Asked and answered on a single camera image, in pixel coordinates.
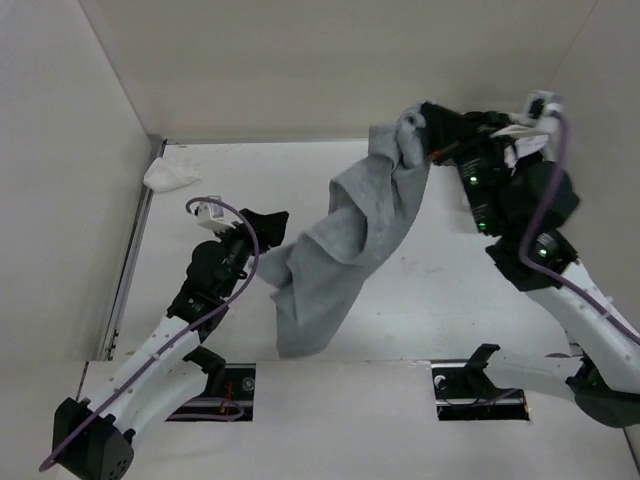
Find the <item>grey tank top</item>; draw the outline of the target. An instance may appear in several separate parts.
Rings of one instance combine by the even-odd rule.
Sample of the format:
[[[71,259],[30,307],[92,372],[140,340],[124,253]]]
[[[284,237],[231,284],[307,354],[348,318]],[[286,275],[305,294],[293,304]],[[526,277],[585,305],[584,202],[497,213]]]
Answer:
[[[260,260],[259,277],[275,289],[280,357],[325,350],[365,281],[409,233],[429,176],[428,124],[414,105],[372,126],[366,157],[330,181],[327,215]]]

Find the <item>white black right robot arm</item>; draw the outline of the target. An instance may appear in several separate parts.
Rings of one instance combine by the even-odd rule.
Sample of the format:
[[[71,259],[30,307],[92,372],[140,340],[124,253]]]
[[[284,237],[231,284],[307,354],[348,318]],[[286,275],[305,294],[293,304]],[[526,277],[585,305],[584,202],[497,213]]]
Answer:
[[[521,114],[458,113],[426,102],[426,159],[453,166],[497,270],[564,329],[566,353],[522,355],[479,346],[437,375],[439,398],[486,407],[529,390],[576,405],[611,428],[639,422],[639,334],[591,278],[562,226],[579,205],[566,169],[569,124],[562,105],[535,95]]]

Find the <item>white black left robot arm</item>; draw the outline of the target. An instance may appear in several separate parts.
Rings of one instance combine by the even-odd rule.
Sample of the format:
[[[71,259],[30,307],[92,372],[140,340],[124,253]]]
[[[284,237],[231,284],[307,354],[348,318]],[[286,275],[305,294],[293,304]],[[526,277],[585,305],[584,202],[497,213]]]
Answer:
[[[133,355],[95,393],[58,406],[45,467],[57,464],[79,479],[120,479],[144,435],[198,395],[221,393],[226,362],[203,343],[253,280],[260,256],[282,244],[289,219],[286,211],[242,209],[229,223],[213,215],[221,204],[205,197],[187,203],[213,239],[194,248],[180,290]]]

